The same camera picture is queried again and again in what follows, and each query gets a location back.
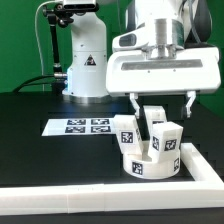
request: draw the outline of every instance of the white cube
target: white cube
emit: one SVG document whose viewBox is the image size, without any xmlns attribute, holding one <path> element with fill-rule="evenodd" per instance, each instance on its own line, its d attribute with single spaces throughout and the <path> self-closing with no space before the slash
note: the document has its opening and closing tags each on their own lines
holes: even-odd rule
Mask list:
<svg viewBox="0 0 224 224">
<path fill-rule="evenodd" d="M 113 123 L 121 153 L 141 155 L 143 143 L 136 117 L 134 115 L 116 115 Z"/>
<path fill-rule="evenodd" d="M 172 152 L 179 150 L 183 127 L 173 122 L 154 124 L 148 155 L 154 162 L 170 159 Z"/>
<path fill-rule="evenodd" d="M 144 106 L 149 135 L 152 135 L 154 124 L 167 122 L 166 113 L 162 106 Z"/>
</svg>

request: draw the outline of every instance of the printed marker sheet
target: printed marker sheet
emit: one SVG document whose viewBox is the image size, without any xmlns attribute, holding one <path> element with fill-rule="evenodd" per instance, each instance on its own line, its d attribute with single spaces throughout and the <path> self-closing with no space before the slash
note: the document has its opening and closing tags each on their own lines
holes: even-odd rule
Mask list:
<svg viewBox="0 0 224 224">
<path fill-rule="evenodd" d="M 115 134 L 113 118 L 49 119 L 42 136 Z"/>
</svg>

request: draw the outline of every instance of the green background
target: green background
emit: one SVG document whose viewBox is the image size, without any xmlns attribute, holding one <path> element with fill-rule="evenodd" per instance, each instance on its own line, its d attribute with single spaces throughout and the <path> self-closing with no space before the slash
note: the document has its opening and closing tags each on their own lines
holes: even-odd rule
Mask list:
<svg viewBox="0 0 224 224">
<path fill-rule="evenodd" d="M 42 0 L 5 1 L 0 13 L 0 92 L 10 92 L 22 82 L 41 75 L 41 66 L 35 37 L 35 13 Z M 124 12 L 130 0 L 121 0 L 120 14 L 124 30 Z M 224 1 L 207 0 L 213 31 L 209 43 L 219 47 L 224 55 Z M 108 56 L 111 55 L 112 39 L 119 35 L 116 4 L 102 6 L 97 15 L 107 26 Z M 52 74 L 52 48 L 49 25 L 42 13 L 38 16 L 38 30 L 44 56 L 45 74 Z M 61 64 L 64 71 L 71 64 L 70 30 L 58 29 Z M 224 78 L 224 59 L 220 60 L 222 80 Z M 29 87 L 26 91 L 41 90 Z M 200 95 L 198 101 L 224 118 L 223 84 L 214 94 Z"/>
</svg>

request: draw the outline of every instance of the black tabletop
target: black tabletop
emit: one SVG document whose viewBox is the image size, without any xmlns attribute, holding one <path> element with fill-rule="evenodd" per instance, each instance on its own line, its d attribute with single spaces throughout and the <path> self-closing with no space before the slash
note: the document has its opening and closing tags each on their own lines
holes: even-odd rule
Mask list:
<svg viewBox="0 0 224 224">
<path fill-rule="evenodd" d="M 214 170 L 224 177 L 224 121 L 195 102 L 192 118 L 182 119 L 183 96 L 140 97 L 140 106 L 159 105 L 168 121 L 184 127 L 182 142 L 192 142 Z M 0 187 L 96 183 L 154 182 L 128 175 L 115 135 L 42 137 L 48 119 L 111 118 L 133 114 L 128 98 L 83 105 L 51 93 L 0 94 Z M 144 113 L 138 120 L 143 140 L 149 139 Z M 163 181 L 188 181 L 180 172 Z M 0 217 L 0 223 L 223 223 L 224 209 L 180 209 Z"/>
</svg>

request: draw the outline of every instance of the white border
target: white border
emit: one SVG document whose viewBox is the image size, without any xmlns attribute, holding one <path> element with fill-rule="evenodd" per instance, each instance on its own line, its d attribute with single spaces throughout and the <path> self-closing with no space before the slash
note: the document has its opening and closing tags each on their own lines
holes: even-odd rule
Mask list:
<svg viewBox="0 0 224 224">
<path fill-rule="evenodd" d="M 191 144 L 181 159 L 195 181 L 0 189 L 0 215 L 224 207 L 224 183 Z"/>
</svg>

